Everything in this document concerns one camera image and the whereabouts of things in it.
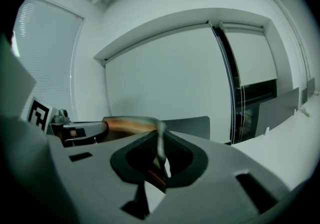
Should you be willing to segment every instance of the black rectangular slot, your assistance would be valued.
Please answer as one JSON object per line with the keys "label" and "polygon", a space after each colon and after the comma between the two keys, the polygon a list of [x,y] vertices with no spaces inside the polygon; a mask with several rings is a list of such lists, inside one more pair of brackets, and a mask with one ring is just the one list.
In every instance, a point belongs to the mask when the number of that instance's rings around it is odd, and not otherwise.
{"label": "black rectangular slot", "polygon": [[74,154],[74,155],[69,156],[69,158],[72,162],[79,161],[81,159],[85,159],[85,158],[89,158],[89,157],[92,157],[92,154],[90,154],[89,152],[85,152],[85,153],[81,153],[81,154]]}
{"label": "black rectangular slot", "polygon": [[266,212],[277,203],[277,200],[250,173],[237,175],[236,179],[260,214]]}

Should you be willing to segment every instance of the roller blind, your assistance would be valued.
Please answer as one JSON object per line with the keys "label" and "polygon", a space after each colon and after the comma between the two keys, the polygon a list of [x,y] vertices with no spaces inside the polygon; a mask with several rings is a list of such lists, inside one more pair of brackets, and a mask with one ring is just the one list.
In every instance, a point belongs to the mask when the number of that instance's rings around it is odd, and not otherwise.
{"label": "roller blind", "polygon": [[74,120],[71,64],[82,21],[81,17],[42,0],[25,0],[20,7],[14,25],[15,52],[36,80],[22,119],[27,119],[35,96],[57,109],[66,109]]}
{"label": "roller blind", "polygon": [[230,141],[230,86],[209,25],[144,40],[110,59],[105,73],[113,116],[160,120],[208,116],[210,140]]}
{"label": "roller blind", "polygon": [[274,59],[265,35],[260,31],[227,28],[242,86],[277,79]]}

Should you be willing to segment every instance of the opening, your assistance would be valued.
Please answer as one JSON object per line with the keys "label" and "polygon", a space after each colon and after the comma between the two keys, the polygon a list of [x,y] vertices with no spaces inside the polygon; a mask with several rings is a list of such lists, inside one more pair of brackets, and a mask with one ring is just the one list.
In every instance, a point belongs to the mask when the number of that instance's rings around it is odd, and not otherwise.
{"label": "opening", "polygon": [[236,179],[262,214],[273,207],[277,200],[250,174],[240,174]]}
{"label": "opening", "polygon": [[69,158],[72,162],[79,161],[81,159],[92,157],[92,154],[89,152],[81,153],[81,154],[74,154],[70,155]]}

